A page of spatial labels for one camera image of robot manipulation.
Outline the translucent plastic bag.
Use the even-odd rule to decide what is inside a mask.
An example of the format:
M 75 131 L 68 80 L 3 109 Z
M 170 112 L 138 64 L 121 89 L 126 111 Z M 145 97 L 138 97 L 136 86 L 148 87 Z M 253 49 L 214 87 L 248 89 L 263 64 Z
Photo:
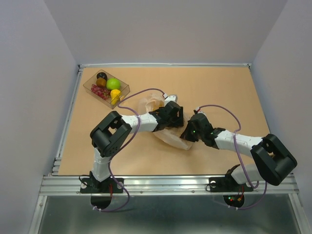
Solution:
M 161 94 L 150 93 L 139 100 L 138 113 L 142 115 L 150 111 L 155 111 L 159 107 L 164 107 L 163 96 Z M 185 129 L 186 126 L 178 128 L 166 127 L 161 131 L 153 132 L 153 135 L 170 146 L 182 150 L 189 150 L 193 146 L 193 142 L 180 138 Z

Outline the yellow pear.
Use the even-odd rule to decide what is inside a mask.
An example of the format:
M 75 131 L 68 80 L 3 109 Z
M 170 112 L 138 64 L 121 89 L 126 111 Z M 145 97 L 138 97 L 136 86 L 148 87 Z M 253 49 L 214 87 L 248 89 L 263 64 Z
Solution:
M 121 96 L 121 91 L 119 89 L 113 89 L 110 92 L 110 97 L 111 97 L 111 104 L 115 105 L 119 100 Z

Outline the green apple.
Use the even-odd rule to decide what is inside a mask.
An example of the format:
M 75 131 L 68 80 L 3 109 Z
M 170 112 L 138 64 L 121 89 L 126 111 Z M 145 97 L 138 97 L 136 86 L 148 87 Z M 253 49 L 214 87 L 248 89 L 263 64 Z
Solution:
M 117 78 L 107 79 L 106 88 L 109 90 L 119 89 L 121 87 L 121 83 Z

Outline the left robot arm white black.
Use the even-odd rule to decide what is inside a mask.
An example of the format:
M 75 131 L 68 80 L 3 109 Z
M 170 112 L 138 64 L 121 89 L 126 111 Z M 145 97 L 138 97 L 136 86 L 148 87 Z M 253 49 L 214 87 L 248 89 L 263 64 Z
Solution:
M 122 148 L 128 135 L 139 132 L 157 132 L 166 127 L 182 127 L 183 107 L 169 101 L 164 107 L 139 116 L 123 116 L 110 112 L 90 133 L 94 147 L 94 164 L 90 171 L 90 185 L 97 192 L 108 188 L 108 164 Z

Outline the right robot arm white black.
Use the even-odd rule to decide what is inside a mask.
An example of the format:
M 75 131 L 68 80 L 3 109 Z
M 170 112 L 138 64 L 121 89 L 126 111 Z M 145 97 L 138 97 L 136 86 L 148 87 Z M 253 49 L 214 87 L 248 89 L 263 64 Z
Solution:
M 233 151 L 254 160 L 254 164 L 240 163 L 228 171 L 224 184 L 229 190 L 256 181 L 278 186 L 297 166 L 297 160 L 277 136 L 245 136 L 214 128 L 203 113 L 191 117 L 180 137 L 190 142 L 201 140 L 208 147 Z

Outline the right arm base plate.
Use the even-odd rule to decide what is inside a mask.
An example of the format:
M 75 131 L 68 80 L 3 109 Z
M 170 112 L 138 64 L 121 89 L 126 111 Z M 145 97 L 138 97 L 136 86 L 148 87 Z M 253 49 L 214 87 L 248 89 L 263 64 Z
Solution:
M 252 192 L 253 188 L 246 184 L 238 184 L 234 179 L 225 177 L 213 177 L 205 187 L 206 191 L 212 193 L 226 193 L 224 202 L 230 208 L 242 208 L 245 202 L 245 192 Z

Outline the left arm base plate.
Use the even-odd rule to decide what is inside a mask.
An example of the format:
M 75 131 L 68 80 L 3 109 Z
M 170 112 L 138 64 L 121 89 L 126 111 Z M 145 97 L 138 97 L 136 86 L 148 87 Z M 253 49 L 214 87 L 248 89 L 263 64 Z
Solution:
M 93 177 L 80 178 L 81 194 L 122 194 L 123 189 L 111 177 L 102 182 L 97 181 Z

